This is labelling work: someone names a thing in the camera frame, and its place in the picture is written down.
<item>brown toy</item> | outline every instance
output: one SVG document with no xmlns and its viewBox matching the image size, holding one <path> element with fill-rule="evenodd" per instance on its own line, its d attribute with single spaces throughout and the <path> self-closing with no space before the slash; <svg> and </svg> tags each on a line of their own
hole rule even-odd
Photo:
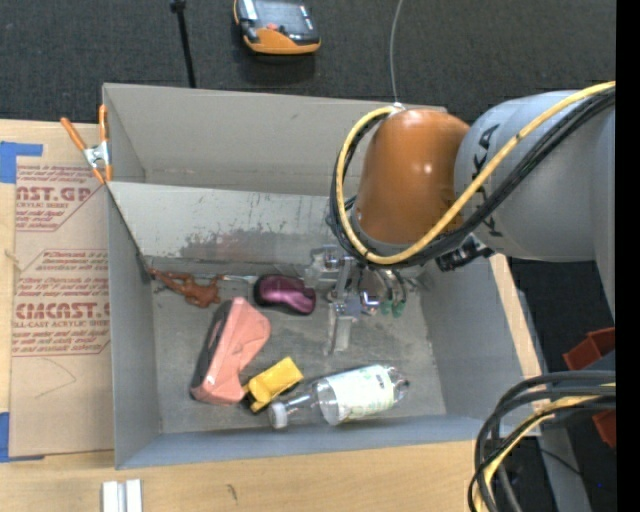
<svg viewBox="0 0 640 512">
<path fill-rule="evenodd" d="M 220 297 L 218 296 L 219 276 L 212 278 L 210 283 L 205 286 L 196 283 L 191 274 L 161 272 L 155 268 L 149 269 L 149 274 L 160 279 L 174 292 L 184 295 L 184 299 L 189 304 L 206 308 L 212 303 L 220 303 Z"/>
</svg>

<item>yellow toy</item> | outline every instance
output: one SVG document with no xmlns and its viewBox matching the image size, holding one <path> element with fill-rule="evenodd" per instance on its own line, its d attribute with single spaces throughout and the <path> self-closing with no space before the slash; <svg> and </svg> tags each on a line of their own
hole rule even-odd
<svg viewBox="0 0 640 512">
<path fill-rule="evenodd" d="M 300 382 L 304 376 L 290 357 L 253 377 L 242 389 L 247 393 L 251 410 L 258 412 L 275 397 Z"/>
</svg>

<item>orange clip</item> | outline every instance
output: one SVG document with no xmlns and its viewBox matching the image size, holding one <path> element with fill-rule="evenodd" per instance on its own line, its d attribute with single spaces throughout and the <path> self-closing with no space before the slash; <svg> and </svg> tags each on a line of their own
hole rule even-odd
<svg viewBox="0 0 640 512">
<path fill-rule="evenodd" d="M 63 117 L 60 119 L 60 123 L 62 124 L 64 129 L 67 131 L 67 133 L 69 134 L 69 137 L 71 137 L 71 140 L 76 145 L 76 147 L 80 151 L 82 151 L 85 159 L 91 166 L 91 170 L 93 171 L 93 174 L 102 185 L 104 185 L 106 181 L 111 181 L 113 177 L 113 167 L 111 166 L 111 162 L 109 159 L 109 148 L 108 148 L 109 138 L 108 138 L 108 132 L 107 132 L 106 116 L 107 116 L 107 107 L 105 105 L 101 105 L 100 109 L 98 110 L 98 128 L 100 130 L 100 144 L 92 148 L 88 147 L 85 144 L 84 140 L 82 140 L 82 137 L 80 136 L 78 131 L 75 129 L 71 121 L 69 121 L 69 119 L 67 119 L 66 117 Z M 100 169 L 97 164 L 98 160 L 104 161 L 105 176 L 102 176 L 102 174 L 100 173 Z"/>
<path fill-rule="evenodd" d="M 107 106 L 100 105 L 100 109 L 98 110 L 98 123 L 100 126 L 100 142 L 105 144 L 109 144 L 109 131 L 107 129 Z M 113 167 L 111 166 L 111 162 L 109 158 L 105 160 L 104 165 L 105 174 L 107 176 L 107 181 L 111 181 L 113 178 Z"/>
</svg>

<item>purple mouse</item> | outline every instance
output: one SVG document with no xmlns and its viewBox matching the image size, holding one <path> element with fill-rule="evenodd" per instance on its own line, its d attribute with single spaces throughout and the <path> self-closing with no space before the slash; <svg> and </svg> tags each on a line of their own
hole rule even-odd
<svg viewBox="0 0 640 512">
<path fill-rule="evenodd" d="M 316 307 L 316 292 L 305 287 L 298 277 L 267 274 L 260 276 L 253 288 L 256 304 L 283 306 L 299 315 L 309 315 Z"/>
</svg>

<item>orange device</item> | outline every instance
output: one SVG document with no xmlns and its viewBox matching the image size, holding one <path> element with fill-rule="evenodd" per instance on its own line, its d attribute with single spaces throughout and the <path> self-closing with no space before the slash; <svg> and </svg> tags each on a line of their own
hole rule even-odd
<svg viewBox="0 0 640 512">
<path fill-rule="evenodd" d="M 320 48 L 311 10 L 298 0 L 234 0 L 245 44 L 262 55 L 301 55 Z"/>
</svg>

